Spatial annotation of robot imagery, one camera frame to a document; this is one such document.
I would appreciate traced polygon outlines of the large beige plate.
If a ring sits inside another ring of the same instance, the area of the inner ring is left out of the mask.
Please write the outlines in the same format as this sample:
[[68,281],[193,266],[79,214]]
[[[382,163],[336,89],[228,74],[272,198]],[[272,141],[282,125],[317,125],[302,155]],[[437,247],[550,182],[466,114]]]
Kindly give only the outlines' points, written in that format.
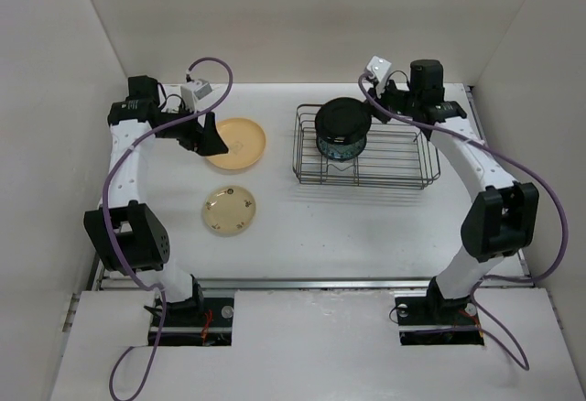
[[228,146],[226,154],[206,157],[214,168],[235,172],[252,167],[264,155],[266,133],[251,119],[233,117],[217,124],[223,142]]

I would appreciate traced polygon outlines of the black plate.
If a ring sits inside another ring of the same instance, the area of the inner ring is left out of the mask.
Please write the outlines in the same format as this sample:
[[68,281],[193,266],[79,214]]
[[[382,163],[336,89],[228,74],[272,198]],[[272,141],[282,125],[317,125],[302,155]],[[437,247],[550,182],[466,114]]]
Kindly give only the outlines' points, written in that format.
[[317,134],[322,138],[355,141],[370,130],[372,117],[363,102],[340,97],[322,105],[314,124]]

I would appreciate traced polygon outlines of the cream plate with characters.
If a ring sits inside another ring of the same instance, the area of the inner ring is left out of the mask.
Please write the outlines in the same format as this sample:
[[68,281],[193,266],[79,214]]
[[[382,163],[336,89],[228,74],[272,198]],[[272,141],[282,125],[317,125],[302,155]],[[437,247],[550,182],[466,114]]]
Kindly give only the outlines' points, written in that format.
[[201,210],[206,226],[221,236],[242,233],[250,227],[256,214],[254,195],[244,187],[230,185],[211,192]]

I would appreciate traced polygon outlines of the teal patterned plate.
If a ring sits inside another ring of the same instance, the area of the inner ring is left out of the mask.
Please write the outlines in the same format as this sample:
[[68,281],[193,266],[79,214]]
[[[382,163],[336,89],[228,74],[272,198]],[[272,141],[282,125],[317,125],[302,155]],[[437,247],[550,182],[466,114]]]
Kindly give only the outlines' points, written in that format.
[[366,136],[351,144],[330,143],[319,136],[316,137],[316,147],[319,152],[328,160],[333,161],[344,162],[355,159],[365,150],[366,145]]

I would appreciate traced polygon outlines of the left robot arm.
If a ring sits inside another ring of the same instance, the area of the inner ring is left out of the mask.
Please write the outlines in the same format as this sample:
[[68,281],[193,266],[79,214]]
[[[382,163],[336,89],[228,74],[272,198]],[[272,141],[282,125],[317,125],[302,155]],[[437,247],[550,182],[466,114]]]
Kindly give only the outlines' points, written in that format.
[[212,95],[208,81],[188,81],[176,93],[177,107],[162,84],[143,75],[128,80],[128,96],[112,104],[107,116],[112,138],[107,196],[87,211],[83,225],[104,268],[136,276],[145,286],[163,286],[168,312],[188,325],[204,316],[205,303],[197,279],[170,258],[170,240],[161,220],[147,206],[147,173],[156,139],[172,139],[203,157],[227,153],[215,115],[190,119]]

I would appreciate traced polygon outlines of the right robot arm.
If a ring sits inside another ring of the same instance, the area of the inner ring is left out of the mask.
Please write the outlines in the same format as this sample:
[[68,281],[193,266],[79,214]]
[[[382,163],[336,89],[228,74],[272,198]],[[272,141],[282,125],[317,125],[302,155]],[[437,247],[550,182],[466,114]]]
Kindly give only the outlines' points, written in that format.
[[438,60],[415,60],[407,88],[392,80],[388,60],[372,57],[367,70],[370,96],[383,119],[404,117],[450,162],[471,198],[461,225],[461,249],[429,283],[424,310],[446,321],[471,300],[472,288],[505,258],[533,239],[539,193],[521,183],[485,150],[466,111],[445,98],[443,67]]

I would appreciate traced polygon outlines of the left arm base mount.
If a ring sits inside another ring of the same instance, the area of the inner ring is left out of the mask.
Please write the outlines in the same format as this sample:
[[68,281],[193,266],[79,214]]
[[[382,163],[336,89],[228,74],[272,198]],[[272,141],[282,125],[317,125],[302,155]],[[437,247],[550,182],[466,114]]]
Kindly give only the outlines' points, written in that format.
[[194,297],[169,303],[162,346],[227,347],[232,345],[234,294],[197,290]]

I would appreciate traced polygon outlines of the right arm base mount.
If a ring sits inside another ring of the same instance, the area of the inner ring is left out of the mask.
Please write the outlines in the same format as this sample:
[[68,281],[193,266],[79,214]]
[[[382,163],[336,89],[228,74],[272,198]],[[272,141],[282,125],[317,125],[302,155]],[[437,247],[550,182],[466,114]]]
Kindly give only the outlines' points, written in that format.
[[478,310],[470,301],[435,311],[424,296],[395,296],[395,317],[402,346],[484,346]]

